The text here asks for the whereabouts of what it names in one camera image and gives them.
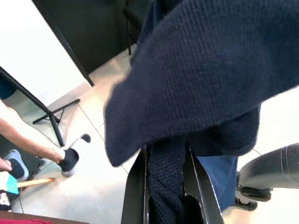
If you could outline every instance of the navy knit sweater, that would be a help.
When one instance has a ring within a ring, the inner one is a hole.
[[[200,156],[246,153],[260,104],[299,84],[298,0],[172,2],[165,10],[153,1],[105,112],[113,166],[153,145],[150,187],[163,224],[183,220],[186,141]]]

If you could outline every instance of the black sock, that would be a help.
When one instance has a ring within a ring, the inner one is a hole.
[[[16,159],[10,159],[11,167],[13,168],[12,171],[9,173],[15,178],[19,179],[24,176],[24,170],[22,166],[19,164],[19,162]]]
[[[74,149],[69,148],[68,150],[65,150],[64,160],[62,160],[58,165],[63,171],[69,171],[75,166],[78,159],[78,153]]]

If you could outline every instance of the wooden handle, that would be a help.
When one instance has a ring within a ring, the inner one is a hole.
[[[55,181],[55,178],[48,179],[40,179],[40,180],[32,180],[32,181],[24,181],[18,183],[18,188],[24,188],[32,185],[42,184],[42,183],[50,183]]]

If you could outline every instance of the person's leg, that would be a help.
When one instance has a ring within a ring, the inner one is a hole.
[[[18,113],[0,100],[0,134],[23,150],[60,163],[65,152],[38,130],[27,125]]]
[[[221,210],[231,206],[235,199],[238,158],[234,156],[197,157],[209,175]]]

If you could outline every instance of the tiled floor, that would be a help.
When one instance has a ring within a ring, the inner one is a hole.
[[[38,107],[19,90],[14,92],[14,94],[9,98],[4,99],[3,102],[6,105],[14,108],[19,113],[21,118],[24,118],[28,114],[38,109]]]
[[[59,167],[47,162],[36,178],[55,177],[54,183],[25,189],[13,204],[15,212],[85,221],[91,224],[119,224],[125,183],[136,155],[118,168],[113,168],[104,147],[104,105],[113,84],[125,78],[129,69],[127,51],[98,68],[90,77],[95,86],[81,97],[78,105],[68,108],[59,128],[66,147],[84,133],[92,142],[79,151],[81,164],[71,178],[61,176]],[[271,150],[299,140],[299,89],[279,95],[262,106],[261,126],[255,150],[239,159],[238,169],[250,160]],[[28,124],[42,115],[36,110],[26,116]],[[52,141],[56,137],[48,121],[34,125]],[[254,212],[229,209],[224,212],[226,224],[298,223],[299,190],[276,189],[272,200],[259,203]]]

